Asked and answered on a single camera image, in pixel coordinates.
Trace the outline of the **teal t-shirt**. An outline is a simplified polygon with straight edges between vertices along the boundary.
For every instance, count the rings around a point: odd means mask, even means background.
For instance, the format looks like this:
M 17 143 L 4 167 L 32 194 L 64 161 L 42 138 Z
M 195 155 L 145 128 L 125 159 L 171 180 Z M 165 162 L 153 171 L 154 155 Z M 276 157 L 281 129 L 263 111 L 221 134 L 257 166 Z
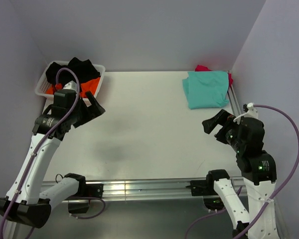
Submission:
M 188 72 L 182 80 L 188 108 L 222 108 L 229 104 L 228 73 L 223 71 Z

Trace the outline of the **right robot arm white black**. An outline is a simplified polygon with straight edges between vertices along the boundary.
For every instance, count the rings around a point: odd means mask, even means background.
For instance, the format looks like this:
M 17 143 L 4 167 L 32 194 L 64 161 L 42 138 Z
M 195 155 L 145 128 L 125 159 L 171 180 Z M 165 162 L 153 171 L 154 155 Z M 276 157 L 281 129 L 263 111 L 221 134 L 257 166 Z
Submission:
M 277 239 L 275 203 L 270 196 L 276 188 L 276 163 L 264 149 L 264 124 L 256 110 L 236 117 L 220 110 L 202 122 L 204 132 L 210 134 L 216 126 L 217 141 L 227 144 L 236 153 L 247 191 L 246 209 L 235 192 L 229 174 L 224 169 L 211 170 L 206 175 L 206 190 L 222 200 L 233 224 L 233 237 L 239 239 Z

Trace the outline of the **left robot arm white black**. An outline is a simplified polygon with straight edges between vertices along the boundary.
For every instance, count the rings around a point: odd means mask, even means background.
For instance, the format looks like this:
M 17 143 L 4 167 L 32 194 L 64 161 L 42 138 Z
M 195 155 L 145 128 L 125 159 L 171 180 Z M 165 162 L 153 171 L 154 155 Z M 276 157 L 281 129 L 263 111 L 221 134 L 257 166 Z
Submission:
M 50 161 L 65 134 L 71 127 L 84 125 L 105 112 L 91 92 L 85 95 L 88 106 L 82 98 L 75 101 L 75 90 L 59 90 L 53 103 L 35 120 L 24 164 L 6 196 L 0 198 L 0 215 L 4 219 L 39 229 L 62 201 L 89 197 L 85 177 L 74 173 L 64 175 L 59 183 L 41 191 Z

